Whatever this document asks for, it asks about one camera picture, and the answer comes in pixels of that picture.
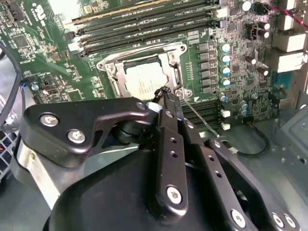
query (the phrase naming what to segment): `white connector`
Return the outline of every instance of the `white connector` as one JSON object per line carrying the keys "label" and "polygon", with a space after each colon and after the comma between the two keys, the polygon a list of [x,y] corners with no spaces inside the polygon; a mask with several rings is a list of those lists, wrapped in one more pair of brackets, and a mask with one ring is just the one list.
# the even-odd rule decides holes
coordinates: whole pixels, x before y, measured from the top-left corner
{"label": "white connector", "polygon": [[225,110],[221,109],[220,112],[221,112],[222,117],[224,117],[224,118],[227,118],[227,117],[231,116],[231,112],[230,111],[225,111]]}
{"label": "white connector", "polygon": [[226,130],[230,130],[231,125],[230,124],[225,124],[224,122],[221,122],[221,128],[226,131]]}
{"label": "white connector", "polygon": [[215,11],[215,16],[217,18],[225,18],[229,16],[229,8],[228,7],[224,7],[222,9],[218,9]]}

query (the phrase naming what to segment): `black cylinder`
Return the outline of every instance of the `black cylinder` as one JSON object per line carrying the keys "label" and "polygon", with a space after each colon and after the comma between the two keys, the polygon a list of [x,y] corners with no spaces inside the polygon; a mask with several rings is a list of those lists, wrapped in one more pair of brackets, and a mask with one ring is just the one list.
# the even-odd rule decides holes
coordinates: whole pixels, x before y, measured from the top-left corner
{"label": "black cylinder", "polygon": [[268,31],[265,31],[265,30],[258,30],[258,35],[260,36],[260,37],[263,37],[263,38],[268,38],[269,37],[269,35],[270,35],[270,33],[268,32]]}
{"label": "black cylinder", "polygon": [[269,30],[270,29],[270,24],[269,23],[264,23],[264,22],[259,22],[258,23],[258,27],[260,29],[263,29],[263,30]]}
{"label": "black cylinder", "polygon": [[253,57],[250,57],[250,56],[246,56],[245,60],[246,60],[246,62],[248,62],[248,63],[250,63],[252,65],[255,65],[257,63],[256,59],[253,58]]}

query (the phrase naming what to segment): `black bracket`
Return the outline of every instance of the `black bracket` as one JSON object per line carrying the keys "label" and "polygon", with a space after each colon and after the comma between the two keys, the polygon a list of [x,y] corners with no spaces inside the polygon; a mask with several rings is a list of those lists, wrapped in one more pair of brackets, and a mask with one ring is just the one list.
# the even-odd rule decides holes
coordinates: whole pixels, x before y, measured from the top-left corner
{"label": "black bracket", "polygon": [[259,230],[300,231],[293,215],[270,194],[254,175],[219,140],[208,145],[215,151],[233,188],[249,202],[250,218]]}
{"label": "black bracket", "polygon": [[[40,121],[44,115],[52,115],[58,124],[44,125]],[[147,106],[136,98],[34,105],[24,113],[20,135],[28,147],[56,164],[77,167],[95,146],[96,132],[103,134],[101,139],[105,140],[118,122],[144,120],[148,115]],[[84,134],[82,143],[68,139],[73,129]]]}

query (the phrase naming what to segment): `green circuit board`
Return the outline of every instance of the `green circuit board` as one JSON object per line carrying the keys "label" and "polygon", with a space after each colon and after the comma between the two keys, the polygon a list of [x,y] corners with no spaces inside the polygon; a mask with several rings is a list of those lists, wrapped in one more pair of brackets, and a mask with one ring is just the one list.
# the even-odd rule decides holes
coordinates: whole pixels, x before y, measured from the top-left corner
{"label": "green circuit board", "polygon": [[[249,64],[245,57],[262,62],[265,49],[271,47],[270,37],[247,39],[246,25],[263,21],[273,26],[273,19],[244,11],[238,0],[0,3],[0,39],[20,62],[37,103],[118,97],[107,72],[98,68],[99,62],[115,53],[178,43],[187,48],[177,67],[182,79],[180,87],[191,92],[187,95],[190,103],[202,105],[220,99],[224,93],[232,104],[234,124],[241,123],[242,101],[249,106],[245,116],[254,115],[256,120],[272,117],[268,91],[273,73],[260,75],[257,66]],[[230,50],[224,52],[223,44],[229,44]],[[223,55],[230,56],[230,61],[222,62]],[[203,64],[208,71],[206,76]],[[223,73],[225,67],[230,73]],[[230,84],[224,85],[224,78]]]}

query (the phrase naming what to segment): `ram slot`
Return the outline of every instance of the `ram slot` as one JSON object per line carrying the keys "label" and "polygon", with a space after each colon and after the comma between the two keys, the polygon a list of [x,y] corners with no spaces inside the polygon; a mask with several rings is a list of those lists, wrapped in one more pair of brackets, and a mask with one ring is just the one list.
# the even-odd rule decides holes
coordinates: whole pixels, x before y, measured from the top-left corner
{"label": "ram slot", "polygon": [[114,17],[114,16],[110,16],[110,17],[106,17],[103,20],[100,20],[99,22],[97,22],[95,25],[86,25],[83,28],[79,29],[75,34],[76,36],[80,36],[80,35],[84,35],[87,33],[91,33],[94,32],[96,30],[101,30],[110,26],[118,26],[119,24],[124,24],[124,23],[133,23],[135,22],[137,19],[138,20],[147,20],[149,17],[161,17],[162,14],[168,13],[174,13],[176,14],[177,12],[181,12],[181,11],[188,11],[191,8],[197,8],[198,6],[202,6],[202,5],[211,5],[212,2],[215,0],[198,0],[198,1],[194,1],[194,2],[188,2],[186,4],[181,4],[181,5],[176,5],[172,8],[168,7],[168,8],[163,8],[163,9],[159,9],[156,11],[148,11],[145,13],[133,13],[132,16],[127,16],[127,17]]}
{"label": "ram slot", "polygon": [[216,19],[208,19],[207,21],[203,21],[200,23],[192,24],[192,25],[185,25],[185,26],[180,26],[176,27],[173,29],[164,29],[164,31],[154,31],[153,33],[149,35],[143,35],[143,36],[138,36],[138,37],[133,37],[129,38],[126,40],[122,41],[117,41],[117,40],[109,40],[107,44],[102,44],[90,48],[85,48],[84,51],[81,54],[81,57],[85,57],[94,53],[98,53],[107,49],[111,49],[114,47],[120,47],[120,46],[127,46],[129,44],[136,44],[136,43],[143,43],[152,39],[163,39],[166,38],[166,36],[172,35],[172,34],[177,34],[177,33],[182,33],[182,32],[190,32],[194,31],[199,28],[203,27],[218,27],[219,26],[219,21]]}
{"label": "ram slot", "polygon": [[164,26],[166,29],[168,24],[184,24],[186,22],[191,22],[193,19],[196,20],[201,20],[201,19],[205,19],[206,17],[209,17],[211,15],[208,15],[208,12],[210,12],[210,10],[207,11],[198,11],[198,12],[194,12],[193,14],[189,14],[189,15],[184,15],[182,17],[174,17],[171,19],[167,19],[166,17],[161,17],[158,18],[158,21],[154,22],[154,23],[150,23],[150,24],[142,24],[142,21],[139,21],[138,25],[128,25],[128,24],[124,24],[124,25],[119,25],[116,28],[106,28],[104,30],[104,33],[99,34],[99,35],[95,35],[92,34],[92,37],[89,38],[82,38],[80,40],[80,43],[83,44],[83,46],[86,45],[91,45],[97,42],[100,42],[103,39],[109,39],[109,38],[116,38],[119,37],[121,35],[125,35],[125,37],[129,36],[129,33],[134,33],[134,32],[138,32],[138,33],[142,33],[142,30],[145,29],[149,29],[151,30],[155,30],[156,28],[159,28],[160,26]]}
{"label": "ram slot", "polygon": [[187,6],[187,3],[190,3],[190,2],[194,3],[198,1],[199,0],[189,0],[185,2],[179,2],[176,0],[156,0],[156,1],[146,2],[142,4],[134,4],[126,8],[117,8],[111,11],[103,11],[100,13],[95,13],[95,14],[84,16],[84,17],[75,18],[72,20],[72,23],[74,25],[81,25],[84,23],[93,22],[93,21],[100,20],[106,17],[110,17],[110,16],[113,18],[113,20],[117,20],[123,17],[128,18],[132,15],[138,16],[139,14],[150,13],[150,12],[156,11],[161,8],[171,8],[172,10],[175,5],[186,5]]}

